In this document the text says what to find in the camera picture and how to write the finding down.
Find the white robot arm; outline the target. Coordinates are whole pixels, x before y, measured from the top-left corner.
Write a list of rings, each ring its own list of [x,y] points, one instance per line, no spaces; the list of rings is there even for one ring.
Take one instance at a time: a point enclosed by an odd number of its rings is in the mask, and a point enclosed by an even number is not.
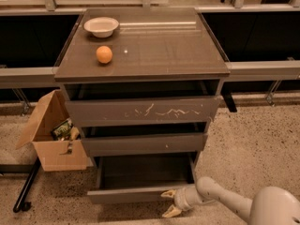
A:
[[[164,218],[178,216],[197,205],[219,202],[247,225],[300,225],[300,202],[280,187],[264,187],[251,200],[204,176],[193,186],[165,191],[161,197],[173,199]]]

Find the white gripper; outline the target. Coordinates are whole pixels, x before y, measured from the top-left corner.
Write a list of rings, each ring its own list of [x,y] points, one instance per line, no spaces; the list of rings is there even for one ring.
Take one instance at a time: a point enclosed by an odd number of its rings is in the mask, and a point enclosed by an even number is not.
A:
[[[172,204],[165,213],[164,218],[174,218],[179,216],[182,211],[188,211],[198,205],[207,205],[213,203],[214,199],[209,199],[201,195],[195,186],[181,187],[177,190],[171,189],[161,194],[162,198],[174,199]]]

